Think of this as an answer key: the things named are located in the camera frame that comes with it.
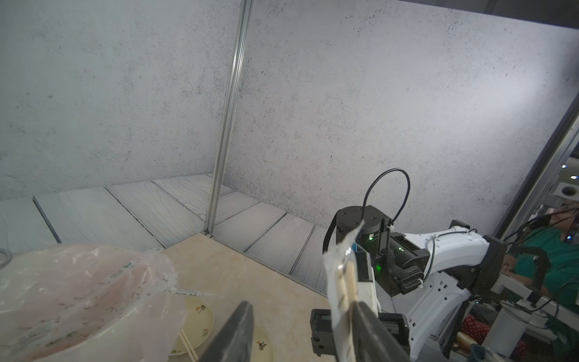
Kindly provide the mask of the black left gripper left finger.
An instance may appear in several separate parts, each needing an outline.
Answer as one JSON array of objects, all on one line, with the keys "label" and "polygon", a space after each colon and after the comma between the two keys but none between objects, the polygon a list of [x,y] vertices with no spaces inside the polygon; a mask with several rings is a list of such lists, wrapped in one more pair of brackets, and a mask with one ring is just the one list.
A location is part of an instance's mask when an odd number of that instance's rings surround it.
[{"label": "black left gripper left finger", "polygon": [[248,301],[243,301],[234,310],[198,361],[250,361],[253,332],[253,306]]}]

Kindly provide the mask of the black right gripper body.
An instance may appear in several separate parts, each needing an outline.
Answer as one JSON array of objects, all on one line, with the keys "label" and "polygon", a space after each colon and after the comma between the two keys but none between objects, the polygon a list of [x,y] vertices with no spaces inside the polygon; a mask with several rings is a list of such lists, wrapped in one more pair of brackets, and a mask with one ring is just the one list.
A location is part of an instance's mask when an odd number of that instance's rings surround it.
[{"label": "black right gripper body", "polygon": [[[406,317],[396,313],[378,313],[377,316],[410,355],[410,329]],[[313,353],[319,357],[323,355],[335,357],[330,310],[312,310],[310,326],[312,329],[311,341]]]}]

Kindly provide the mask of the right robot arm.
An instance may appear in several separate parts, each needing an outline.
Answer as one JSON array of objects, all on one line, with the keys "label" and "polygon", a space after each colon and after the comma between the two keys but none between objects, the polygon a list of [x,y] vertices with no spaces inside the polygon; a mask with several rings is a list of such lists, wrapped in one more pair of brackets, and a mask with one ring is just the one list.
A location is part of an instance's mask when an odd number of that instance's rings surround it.
[{"label": "right robot arm", "polygon": [[449,315],[494,287],[503,241],[458,220],[420,235],[394,223],[367,202],[334,215],[322,244],[330,307],[310,316],[317,356],[415,361]]}]

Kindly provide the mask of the chopsticks pair four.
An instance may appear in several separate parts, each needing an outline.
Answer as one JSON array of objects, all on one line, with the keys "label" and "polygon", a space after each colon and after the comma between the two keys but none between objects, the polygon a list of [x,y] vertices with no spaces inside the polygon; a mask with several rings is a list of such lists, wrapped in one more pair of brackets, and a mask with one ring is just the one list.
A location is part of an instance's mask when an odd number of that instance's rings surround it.
[{"label": "chopsticks pair four", "polygon": [[371,309],[376,310],[374,291],[359,292],[358,268],[354,245],[364,224],[348,232],[340,243],[323,252],[327,275],[327,299],[330,304],[331,328],[337,361],[355,361],[351,306],[369,298]]}]

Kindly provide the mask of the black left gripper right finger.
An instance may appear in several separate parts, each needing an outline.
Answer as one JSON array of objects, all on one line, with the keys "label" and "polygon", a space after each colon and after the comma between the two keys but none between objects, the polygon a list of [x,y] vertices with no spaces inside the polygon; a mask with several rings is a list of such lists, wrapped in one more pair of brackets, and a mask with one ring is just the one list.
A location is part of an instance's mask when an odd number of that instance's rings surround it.
[{"label": "black left gripper right finger", "polygon": [[356,361],[409,361],[409,353],[364,302],[351,306]]}]

